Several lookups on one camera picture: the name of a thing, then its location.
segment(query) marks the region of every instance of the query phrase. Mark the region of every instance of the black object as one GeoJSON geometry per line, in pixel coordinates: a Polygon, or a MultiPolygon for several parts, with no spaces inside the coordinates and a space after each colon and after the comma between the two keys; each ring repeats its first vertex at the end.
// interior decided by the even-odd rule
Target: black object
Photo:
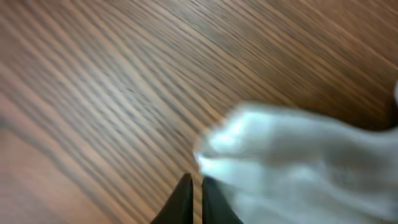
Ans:
{"type": "Polygon", "coordinates": [[[393,100],[390,112],[392,128],[398,127],[398,99],[393,100]]]}
{"type": "MultiPolygon", "coordinates": [[[[202,193],[203,224],[243,224],[229,207],[213,179],[203,179],[202,193]]],[[[193,223],[193,184],[190,174],[184,174],[180,179],[163,209],[151,223],[193,223]]]]}

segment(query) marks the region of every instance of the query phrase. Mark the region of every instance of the wooden table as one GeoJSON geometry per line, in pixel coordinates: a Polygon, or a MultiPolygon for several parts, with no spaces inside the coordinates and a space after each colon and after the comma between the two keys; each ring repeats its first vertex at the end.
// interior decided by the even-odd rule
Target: wooden table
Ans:
{"type": "Polygon", "coordinates": [[[0,1],[1,223],[149,223],[241,100],[389,127],[396,0],[0,1]]]}

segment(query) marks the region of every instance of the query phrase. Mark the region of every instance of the wooden surface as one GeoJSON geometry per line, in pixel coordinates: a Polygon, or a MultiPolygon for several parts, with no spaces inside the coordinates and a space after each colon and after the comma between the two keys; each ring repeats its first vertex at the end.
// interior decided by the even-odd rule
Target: wooden surface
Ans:
{"type": "Polygon", "coordinates": [[[396,0],[0,1],[1,223],[149,223],[241,100],[389,126],[396,0]]]}

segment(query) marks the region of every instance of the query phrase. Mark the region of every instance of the white fabric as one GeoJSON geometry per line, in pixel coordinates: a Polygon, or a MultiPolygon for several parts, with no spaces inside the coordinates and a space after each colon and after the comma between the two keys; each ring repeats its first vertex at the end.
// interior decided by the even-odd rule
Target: white fabric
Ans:
{"type": "Polygon", "coordinates": [[[246,103],[204,135],[195,158],[245,224],[398,221],[398,129],[246,103]]]}

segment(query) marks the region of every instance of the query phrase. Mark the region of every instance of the wood grain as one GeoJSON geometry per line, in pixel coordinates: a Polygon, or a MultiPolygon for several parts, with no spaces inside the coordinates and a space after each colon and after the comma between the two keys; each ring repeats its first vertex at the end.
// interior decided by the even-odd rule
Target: wood grain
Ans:
{"type": "Polygon", "coordinates": [[[0,1],[2,223],[149,223],[241,100],[390,126],[393,0],[0,1]]]}

